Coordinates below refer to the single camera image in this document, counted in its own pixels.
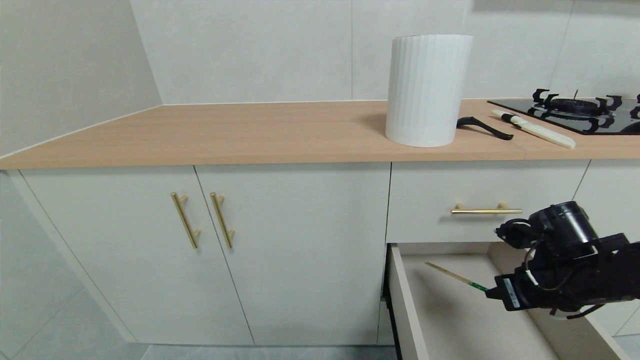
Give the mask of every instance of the wooden countertop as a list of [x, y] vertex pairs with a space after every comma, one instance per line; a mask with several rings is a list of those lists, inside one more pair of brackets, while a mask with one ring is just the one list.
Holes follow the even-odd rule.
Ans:
[[565, 149], [491, 117], [495, 108], [464, 100], [460, 116], [512, 141], [473, 127], [423, 149], [385, 138], [385, 101], [160, 106], [11, 154], [0, 168], [640, 158], [640, 136], [584, 136], [525, 117], [574, 138], [576, 148]]

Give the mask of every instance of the white label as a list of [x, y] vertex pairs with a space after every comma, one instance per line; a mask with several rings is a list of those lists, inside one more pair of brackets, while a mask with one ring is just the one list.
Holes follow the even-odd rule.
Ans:
[[509, 293], [509, 297], [511, 298], [511, 303], [513, 303], [513, 307], [520, 307], [520, 302], [518, 301], [516, 292], [513, 290], [513, 285], [511, 285], [511, 280], [507, 278], [503, 278], [502, 280], [504, 280], [504, 284], [507, 286], [507, 292]]

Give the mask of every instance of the white cabinet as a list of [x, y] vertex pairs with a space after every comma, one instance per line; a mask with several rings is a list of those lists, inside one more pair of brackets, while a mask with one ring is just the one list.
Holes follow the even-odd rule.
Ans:
[[[499, 241], [493, 230], [509, 218], [571, 200], [587, 167], [576, 161], [475, 161], [394, 163], [387, 241]], [[522, 215], [452, 215], [463, 208], [496, 209], [500, 203]]]
[[[137, 341], [253, 345], [193, 167], [22, 173]], [[197, 249], [172, 192], [188, 196], [182, 208], [201, 230]]]
[[[375, 344], [389, 163], [196, 167], [256, 345]], [[235, 231], [230, 249], [221, 218]]]
[[[574, 200], [599, 236], [625, 233], [640, 241], [640, 160], [593, 160]], [[640, 300], [608, 304], [593, 313], [610, 334], [640, 334]]]

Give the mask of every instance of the white cylindrical container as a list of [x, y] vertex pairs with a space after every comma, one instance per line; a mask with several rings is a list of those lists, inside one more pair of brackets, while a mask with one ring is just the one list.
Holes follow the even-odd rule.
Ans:
[[416, 147], [453, 142], [472, 42], [470, 35], [394, 39], [387, 138]]

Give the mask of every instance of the black glass cooktop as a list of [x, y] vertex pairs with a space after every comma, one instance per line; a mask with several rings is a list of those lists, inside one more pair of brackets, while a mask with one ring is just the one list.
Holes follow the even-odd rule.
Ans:
[[627, 99], [607, 96], [595, 99], [544, 97], [538, 89], [533, 99], [491, 100], [489, 103], [523, 113], [584, 135], [640, 135], [640, 95]]

